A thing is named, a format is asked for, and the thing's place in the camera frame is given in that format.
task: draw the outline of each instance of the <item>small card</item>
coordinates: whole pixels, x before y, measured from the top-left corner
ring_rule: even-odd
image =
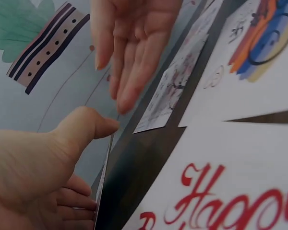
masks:
[[[249,0],[226,22],[180,127],[288,110],[288,0]]]
[[[164,72],[156,92],[134,133],[166,125],[182,95],[207,38],[208,35],[204,34],[201,38],[197,38],[196,43],[192,42],[193,46],[188,45],[188,52],[184,52],[184,56],[179,55],[175,63]]]
[[[288,230],[288,126],[196,120],[123,230]]]
[[[186,56],[190,48],[194,46],[203,36],[205,36],[212,26],[223,0],[215,0],[213,4],[195,21],[176,56],[172,60],[170,66],[176,63],[181,57]]]

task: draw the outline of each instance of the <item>colorful stripe illustration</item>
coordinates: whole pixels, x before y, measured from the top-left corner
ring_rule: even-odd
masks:
[[[45,71],[89,20],[89,14],[84,15],[70,3],[65,3],[13,62],[7,75],[25,86],[25,92],[30,94]]]

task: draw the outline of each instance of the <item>human hand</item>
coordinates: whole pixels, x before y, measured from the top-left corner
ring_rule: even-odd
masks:
[[[91,188],[72,173],[91,140],[117,129],[81,107],[49,133],[0,130],[0,229],[92,230]]]
[[[110,94],[118,112],[134,107],[158,67],[182,0],[91,0],[97,69],[112,57]]]

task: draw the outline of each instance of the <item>dark table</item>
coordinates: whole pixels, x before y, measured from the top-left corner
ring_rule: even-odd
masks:
[[[199,17],[206,0],[203,0],[171,54],[165,61],[156,79],[141,101],[124,133],[113,148],[108,161],[106,182],[101,198],[97,230],[120,230],[135,211],[142,198],[167,161],[184,128],[178,128],[182,115],[206,67],[226,18],[246,0],[224,0],[224,3],[209,31],[188,84],[175,110],[164,128],[132,134],[146,110],[163,72],[167,69],[190,27]],[[237,120],[240,122],[288,123],[288,111]],[[100,176],[92,189],[96,191]]]

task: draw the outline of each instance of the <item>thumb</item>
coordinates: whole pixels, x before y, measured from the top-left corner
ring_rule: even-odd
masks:
[[[50,133],[0,130],[0,200],[15,206],[64,186],[90,141],[118,126],[94,109],[80,107]]]
[[[96,47],[96,69],[103,69],[113,54],[115,11],[115,5],[109,0],[91,0],[91,31]]]
[[[83,106],[69,114],[51,133],[57,142],[68,147],[64,152],[76,164],[93,139],[107,137],[118,128],[116,120],[103,118],[96,110]]]

